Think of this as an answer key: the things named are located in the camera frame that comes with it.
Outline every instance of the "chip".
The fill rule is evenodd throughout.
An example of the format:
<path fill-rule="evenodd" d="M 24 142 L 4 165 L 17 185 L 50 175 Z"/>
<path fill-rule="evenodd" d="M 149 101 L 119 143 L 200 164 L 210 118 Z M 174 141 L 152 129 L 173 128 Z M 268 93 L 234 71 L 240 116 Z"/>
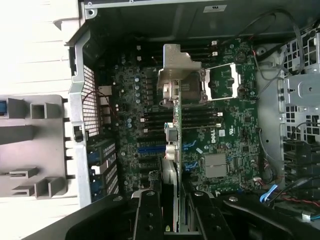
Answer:
<path fill-rule="evenodd" d="M 244 117 L 244 122 L 245 122 L 245 123 L 251 123 L 251 117 L 245 116 L 245 117 Z"/>
<path fill-rule="evenodd" d="M 243 153 L 248 153 L 249 152 L 249 146 L 243 146 L 242 147 L 242 152 Z"/>

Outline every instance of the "green circuit board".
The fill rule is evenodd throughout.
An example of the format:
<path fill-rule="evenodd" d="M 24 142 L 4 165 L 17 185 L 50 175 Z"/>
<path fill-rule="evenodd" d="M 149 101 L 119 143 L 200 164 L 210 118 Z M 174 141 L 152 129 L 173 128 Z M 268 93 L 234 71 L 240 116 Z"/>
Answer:
<path fill-rule="evenodd" d="M 243 63 L 236 64 L 241 77 L 237 98 L 199 104 L 198 86 L 192 85 L 199 76 L 193 74 L 190 84 L 183 83 L 181 169 L 189 173 L 198 190 L 232 192 L 252 189 L 255 187 L 253 177 L 258 175 L 259 138 L 251 45 L 235 40 L 218 49 L 218 56 L 210 60 L 207 52 L 201 54 L 201 48 L 192 51 L 191 58 L 201 61 L 203 68 L 233 63 L 235 59 Z M 116 138 L 119 187 L 128 194 L 149 187 L 148 173 L 159 169 L 160 160 L 165 156 L 164 123 L 173 120 L 173 109 L 161 106 L 163 95 L 157 89 L 162 59 L 160 55 L 159 59 L 152 56 L 154 63 L 144 61 L 144 58 L 136 50 L 127 51 L 125 61 L 119 59 L 116 67 L 106 69 L 112 82 L 110 101 L 114 114 L 109 129 Z M 211 70 L 210 79 L 213 99 L 232 96 L 229 65 Z M 212 117 L 213 113 L 222 113 L 223 116 Z M 217 119 L 219 127 L 211 124 Z M 216 165 L 216 157 L 224 161 Z"/>

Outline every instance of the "metal panel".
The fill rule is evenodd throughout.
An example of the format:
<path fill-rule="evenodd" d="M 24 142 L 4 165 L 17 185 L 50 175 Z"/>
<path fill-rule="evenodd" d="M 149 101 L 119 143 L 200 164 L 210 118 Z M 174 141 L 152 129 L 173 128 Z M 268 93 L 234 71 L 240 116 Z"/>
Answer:
<path fill-rule="evenodd" d="M 320 7 L 320 2 L 315 0 L 295 0 L 294 4 L 289 4 L 288 0 L 124 0 L 112 3 L 101 0 L 100 4 L 96 2 L 85 5 L 86 19 L 91 20 L 98 16 L 92 31 L 100 34 L 102 42 L 108 40 L 109 43 L 122 40 L 124 36 L 132 33 L 139 33 L 138 37 L 142 36 L 144 40 L 151 42 L 230 37 L 259 14 L 275 8 L 288 10 L 298 25 L 305 27 L 318 19 Z M 226 5 L 224 11 L 205 11 L 206 7 L 219 5 Z M 258 33 L 273 21 L 273 17 L 264 18 L 262 22 L 251 26 L 247 34 Z M 292 32 L 291 24 L 283 14 L 277 14 L 276 24 L 271 24 L 266 31 L 269 34 L 288 32 Z"/>
<path fill-rule="evenodd" d="M 79 194 L 79 204 L 83 208 L 91 203 L 89 167 L 87 160 L 87 140 L 85 139 L 86 130 L 83 116 L 82 91 L 85 85 L 84 73 L 84 54 L 83 48 L 90 39 L 90 32 L 87 31 L 75 45 L 76 75 L 72 78 L 72 85 L 69 91 L 70 102 L 70 120 L 72 123 L 74 135 L 76 129 L 78 134 L 82 134 L 83 139 L 74 141 L 74 157 L 77 167 L 77 184 Z"/>

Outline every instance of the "motherboard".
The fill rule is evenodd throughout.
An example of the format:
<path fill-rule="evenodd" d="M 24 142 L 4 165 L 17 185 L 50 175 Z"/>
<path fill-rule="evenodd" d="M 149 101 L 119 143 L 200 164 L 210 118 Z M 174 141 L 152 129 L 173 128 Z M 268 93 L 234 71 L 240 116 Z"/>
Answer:
<path fill-rule="evenodd" d="M 181 170 L 197 190 L 254 189 L 260 148 L 251 44 L 236 39 L 221 46 L 182 45 L 181 52 L 202 62 L 210 77 L 206 102 L 198 72 L 180 82 Z M 179 111 L 164 104 L 157 87 L 162 63 L 160 45 L 137 45 L 106 65 L 100 77 L 100 85 L 112 85 L 107 127 L 116 142 L 119 189 L 127 194 L 150 186 L 149 173 L 160 169 L 166 155 L 164 127 Z M 236 89 L 231 63 L 240 79 Z"/>

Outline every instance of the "white surface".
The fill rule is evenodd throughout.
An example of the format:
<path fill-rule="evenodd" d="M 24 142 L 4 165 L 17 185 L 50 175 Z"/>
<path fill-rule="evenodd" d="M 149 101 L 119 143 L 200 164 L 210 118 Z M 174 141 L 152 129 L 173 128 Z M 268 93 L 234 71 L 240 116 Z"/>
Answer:
<path fill-rule="evenodd" d="M 1 2 L 0 95 L 68 97 L 71 71 L 64 42 L 80 25 L 77 2 L 16 0 L 10 8 Z M 69 20 L 62 23 L 66 31 L 53 24 L 58 19 Z M 67 103 L 65 117 L 68 117 Z M 65 135 L 73 135 L 70 123 L 65 125 Z M 67 142 L 66 146 L 72 148 L 73 144 Z M 72 154 L 72 149 L 67 151 L 68 156 Z M 67 162 L 69 175 L 75 174 L 75 166 L 74 160 Z M 21 239 L 78 210 L 76 180 L 69 180 L 68 185 L 65 195 L 48 200 L 36 200 L 33 196 L 0 198 L 0 239 Z"/>

